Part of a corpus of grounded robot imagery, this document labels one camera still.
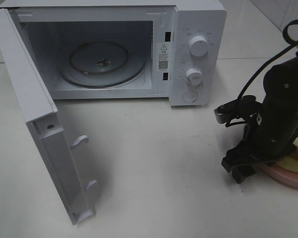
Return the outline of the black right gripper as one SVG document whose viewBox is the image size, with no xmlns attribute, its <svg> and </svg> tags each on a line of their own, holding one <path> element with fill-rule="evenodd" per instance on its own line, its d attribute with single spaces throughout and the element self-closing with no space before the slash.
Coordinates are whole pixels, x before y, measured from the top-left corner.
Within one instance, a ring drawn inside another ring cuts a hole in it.
<svg viewBox="0 0 298 238">
<path fill-rule="evenodd" d="M 256 174 L 251 156 L 258 161 L 272 162 L 294 152 L 298 138 L 298 115 L 257 114 L 245 128 L 244 142 L 227 151 L 222 166 L 237 184 Z"/>
</svg>

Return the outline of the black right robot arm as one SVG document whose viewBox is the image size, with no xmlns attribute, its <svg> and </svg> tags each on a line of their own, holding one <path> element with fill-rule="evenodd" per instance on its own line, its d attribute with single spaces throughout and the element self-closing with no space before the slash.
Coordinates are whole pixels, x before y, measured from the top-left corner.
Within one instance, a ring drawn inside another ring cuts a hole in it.
<svg viewBox="0 0 298 238">
<path fill-rule="evenodd" d="M 237 183 L 255 174 L 256 165 L 272 166 L 296 150 L 298 138 L 298 52 L 264 76 L 263 102 L 243 96 L 214 110 L 218 123 L 243 119 L 243 139 L 227 151 L 222 166 Z"/>
</svg>

